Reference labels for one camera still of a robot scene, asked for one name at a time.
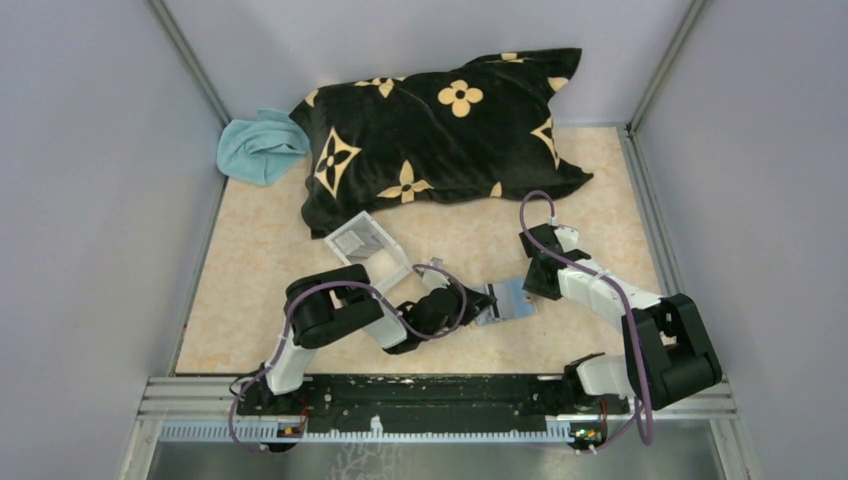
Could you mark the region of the beige card holder wallet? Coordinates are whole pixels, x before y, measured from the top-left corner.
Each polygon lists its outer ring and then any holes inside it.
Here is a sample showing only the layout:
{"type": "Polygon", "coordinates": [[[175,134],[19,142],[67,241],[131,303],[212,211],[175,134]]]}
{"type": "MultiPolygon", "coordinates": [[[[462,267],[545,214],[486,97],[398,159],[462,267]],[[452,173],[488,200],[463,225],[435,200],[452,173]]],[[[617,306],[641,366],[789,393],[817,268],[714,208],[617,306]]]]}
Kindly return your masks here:
{"type": "Polygon", "coordinates": [[[524,278],[514,277],[496,283],[471,287],[471,290],[486,294],[495,302],[482,310],[474,319],[477,326],[487,326],[509,320],[522,319],[538,313],[535,297],[524,290],[524,278]]]}

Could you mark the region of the white plastic card box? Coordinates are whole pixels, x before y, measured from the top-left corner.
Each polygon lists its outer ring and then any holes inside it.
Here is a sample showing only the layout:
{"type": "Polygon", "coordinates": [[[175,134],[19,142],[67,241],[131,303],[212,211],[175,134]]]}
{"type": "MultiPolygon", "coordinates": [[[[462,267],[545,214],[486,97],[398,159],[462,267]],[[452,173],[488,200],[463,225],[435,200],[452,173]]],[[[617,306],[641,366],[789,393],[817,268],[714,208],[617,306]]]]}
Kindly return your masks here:
{"type": "Polygon", "coordinates": [[[361,211],[324,238],[344,265],[361,264],[371,284],[387,293],[412,272],[399,243],[366,211],[361,211]]]}

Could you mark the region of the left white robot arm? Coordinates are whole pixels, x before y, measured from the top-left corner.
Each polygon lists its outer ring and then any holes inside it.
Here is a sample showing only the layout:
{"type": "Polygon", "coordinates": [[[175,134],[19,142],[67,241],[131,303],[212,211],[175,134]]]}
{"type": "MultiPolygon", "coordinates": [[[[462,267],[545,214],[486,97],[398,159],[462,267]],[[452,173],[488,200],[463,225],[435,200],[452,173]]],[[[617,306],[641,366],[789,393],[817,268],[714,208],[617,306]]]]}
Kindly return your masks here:
{"type": "Polygon", "coordinates": [[[285,324],[258,378],[260,399],[277,414],[292,411],[315,352],[357,331],[370,335],[390,355],[411,352],[469,325],[497,304],[437,265],[414,264],[429,292],[417,301],[392,305],[355,264],[292,283],[286,290],[285,324]]]}

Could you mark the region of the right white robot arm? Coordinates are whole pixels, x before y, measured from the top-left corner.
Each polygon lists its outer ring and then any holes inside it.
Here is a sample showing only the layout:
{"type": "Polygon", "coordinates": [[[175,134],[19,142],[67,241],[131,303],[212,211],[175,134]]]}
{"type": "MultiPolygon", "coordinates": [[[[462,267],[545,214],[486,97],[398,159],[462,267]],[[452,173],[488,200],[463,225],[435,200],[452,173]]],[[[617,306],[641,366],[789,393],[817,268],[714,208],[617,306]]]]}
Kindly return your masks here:
{"type": "Polygon", "coordinates": [[[692,298],[662,297],[618,279],[576,248],[577,233],[568,227],[541,224],[519,238],[530,260],[526,292],[577,302],[623,338],[621,355],[595,353],[565,366],[569,408],[588,412],[603,396],[619,396],[656,411],[721,381],[722,367],[692,298]]]}

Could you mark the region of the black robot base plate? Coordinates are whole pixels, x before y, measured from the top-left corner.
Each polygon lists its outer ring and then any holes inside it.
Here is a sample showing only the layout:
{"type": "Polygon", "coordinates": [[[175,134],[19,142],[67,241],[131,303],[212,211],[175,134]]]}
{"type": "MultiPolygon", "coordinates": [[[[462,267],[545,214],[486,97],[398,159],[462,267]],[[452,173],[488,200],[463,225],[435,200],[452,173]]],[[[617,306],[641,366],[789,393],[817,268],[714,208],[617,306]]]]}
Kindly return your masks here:
{"type": "Polygon", "coordinates": [[[313,374],[273,395],[262,381],[243,393],[240,416],[295,416],[309,433],[365,432],[379,418],[387,433],[540,432],[549,417],[627,414],[627,401],[578,403],[560,375],[313,374]]]}

